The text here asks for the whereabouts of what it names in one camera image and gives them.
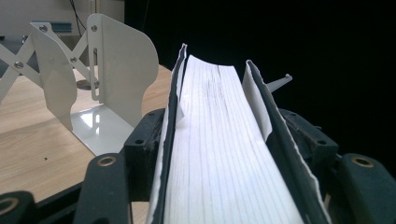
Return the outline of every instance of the dark background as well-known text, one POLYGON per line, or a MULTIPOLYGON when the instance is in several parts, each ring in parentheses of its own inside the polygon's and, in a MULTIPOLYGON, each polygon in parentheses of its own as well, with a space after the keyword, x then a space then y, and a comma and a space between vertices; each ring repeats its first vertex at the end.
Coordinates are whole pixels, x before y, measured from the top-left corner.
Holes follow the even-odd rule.
POLYGON ((264 82, 289 73, 278 107, 322 128, 340 147, 396 176, 396 17, 384 0, 125 1, 125 23, 172 69, 182 43, 207 62, 252 60, 264 82))

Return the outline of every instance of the wooden table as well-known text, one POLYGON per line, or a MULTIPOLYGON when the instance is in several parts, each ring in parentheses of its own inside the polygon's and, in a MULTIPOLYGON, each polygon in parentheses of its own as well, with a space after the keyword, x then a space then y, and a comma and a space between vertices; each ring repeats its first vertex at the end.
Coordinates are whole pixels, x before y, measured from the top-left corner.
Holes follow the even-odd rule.
MULTIPOLYGON (((143 115, 166 106, 170 74, 160 66, 143 98, 143 115)), ((72 113, 94 105, 90 91, 78 90, 72 113)), ((42 89, 19 76, 0 104, 0 194, 27 190, 39 202, 81 182, 93 157, 48 111, 42 89)), ((133 209, 134 223, 144 223, 148 203, 133 203, 133 209)))

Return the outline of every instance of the white pages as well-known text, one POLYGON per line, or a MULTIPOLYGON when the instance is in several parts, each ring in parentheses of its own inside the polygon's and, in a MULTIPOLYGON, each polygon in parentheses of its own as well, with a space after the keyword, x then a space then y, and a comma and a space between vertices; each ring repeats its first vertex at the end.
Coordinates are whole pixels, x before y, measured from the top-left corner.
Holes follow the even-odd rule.
POLYGON ((233 66, 188 59, 164 223, 303 223, 233 66))

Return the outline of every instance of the book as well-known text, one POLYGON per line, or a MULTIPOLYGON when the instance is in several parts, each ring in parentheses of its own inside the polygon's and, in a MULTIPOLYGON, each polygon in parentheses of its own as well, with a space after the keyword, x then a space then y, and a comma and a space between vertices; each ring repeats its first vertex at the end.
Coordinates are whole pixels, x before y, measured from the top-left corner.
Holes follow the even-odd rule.
MULTIPOLYGON (((282 176, 267 146, 277 132, 273 109, 263 109, 251 69, 242 85, 233 66, 187 57, 186 47, 173 71, 147 223, 329 221, 303 160, 301 180, 310 187, 301 194, 323 214, 301 203, 295 185, 304 184, 282 176)), ((299 160, 296 149, 291 157, 299 160)))

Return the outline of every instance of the bookend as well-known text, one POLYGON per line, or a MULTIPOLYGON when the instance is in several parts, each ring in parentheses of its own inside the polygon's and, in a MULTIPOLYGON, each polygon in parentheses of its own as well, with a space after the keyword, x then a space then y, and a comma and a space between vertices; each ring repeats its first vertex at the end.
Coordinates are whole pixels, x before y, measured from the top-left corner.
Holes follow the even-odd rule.
POLYGON ((9 65, 0 79, 0 102, 23 74, 43 89, 48 110, 93 154, 120 152, 142 119, 143 94, 158 74, 151 40, 123 23, 92 14, 89 29, 71 50, 49 22, 31 24, 32 32, 17 55, 0 45, 0 59, 9 65), (89 68, 79 59, 86 48, 89 68), (34 52, 40 74, 26 63, 34 52), (92 99, 99 105, 71 114, 78 97, 73 68, 89 80, 92 99))

